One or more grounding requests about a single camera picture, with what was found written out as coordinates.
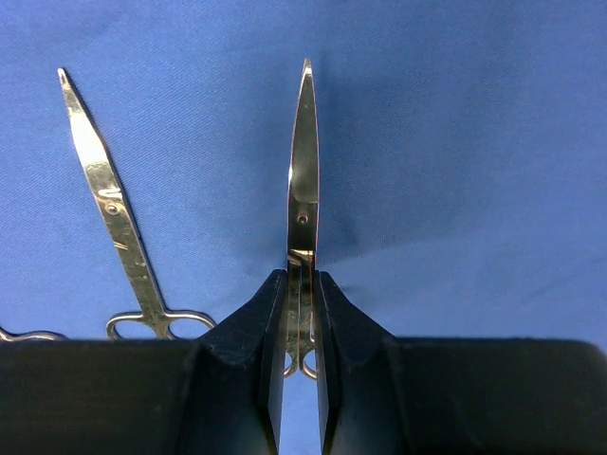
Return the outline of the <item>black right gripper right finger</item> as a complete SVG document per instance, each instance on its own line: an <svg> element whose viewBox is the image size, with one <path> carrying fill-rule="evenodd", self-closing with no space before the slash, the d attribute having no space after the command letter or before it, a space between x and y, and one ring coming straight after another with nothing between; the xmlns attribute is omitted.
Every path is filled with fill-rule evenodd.
<svg viewBox="0 0 607 455"><path fill-rule="evenodd" d="M325 454L602 454L606 356L565 339L397 337L314 280Z"/></svg>

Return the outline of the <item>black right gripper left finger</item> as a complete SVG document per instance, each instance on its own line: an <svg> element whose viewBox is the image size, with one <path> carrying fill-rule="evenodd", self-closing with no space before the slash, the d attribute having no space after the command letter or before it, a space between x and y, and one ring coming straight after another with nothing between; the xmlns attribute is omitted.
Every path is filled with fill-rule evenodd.
<svg viewBox="0 0 607 455"><path fill-rule="evenodd" d="M287 283L272 271L207 334L1 347L5 454L274 454Z"/></svg>

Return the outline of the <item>short steel scissors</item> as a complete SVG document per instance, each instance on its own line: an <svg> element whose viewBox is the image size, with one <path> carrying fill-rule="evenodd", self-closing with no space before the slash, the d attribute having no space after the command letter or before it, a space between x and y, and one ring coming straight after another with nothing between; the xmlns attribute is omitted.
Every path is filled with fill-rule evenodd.
<svg viewBox="0 0 607 455"><path fill-rule="evenodd" d="M212 329L216 322L208 314L190 309L171 310L165 304L126 191L105 142L67 70L60 67L57 74L86 182L139 307L137 311L118 313L110 318L105 325L107 336L113 340L122 339L118 326L124 322L142 324L159 339L176 339L171 326L179 320L194 321Z"/></svg>

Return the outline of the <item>steel tweezers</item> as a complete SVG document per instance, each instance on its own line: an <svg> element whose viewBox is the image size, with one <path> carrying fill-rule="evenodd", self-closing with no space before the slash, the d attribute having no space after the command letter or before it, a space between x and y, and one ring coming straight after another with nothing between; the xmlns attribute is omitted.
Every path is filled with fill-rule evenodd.
<svg viewBox="0 0 607 455"><path fill-rule="evenodd" d="M33 331L23 334L13 334L0 328L0 339L2 342L21 342L21 341L60 341L65 340L65 336L54 332Z"/></svg>

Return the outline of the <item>blue surgical wrap cloth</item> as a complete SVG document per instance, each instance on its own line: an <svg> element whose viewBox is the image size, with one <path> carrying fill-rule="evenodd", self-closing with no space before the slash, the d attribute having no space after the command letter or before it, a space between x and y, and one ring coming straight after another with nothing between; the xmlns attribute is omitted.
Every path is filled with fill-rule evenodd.
<svg viewBox="0 0 607 455"><path fill-rule="evenodd" d="M134 303L57 70L161 290L224 317L285 260L305 59L320 258L399 335L606 342L602 1L5 1L1 324L98 336Z"/></svg>

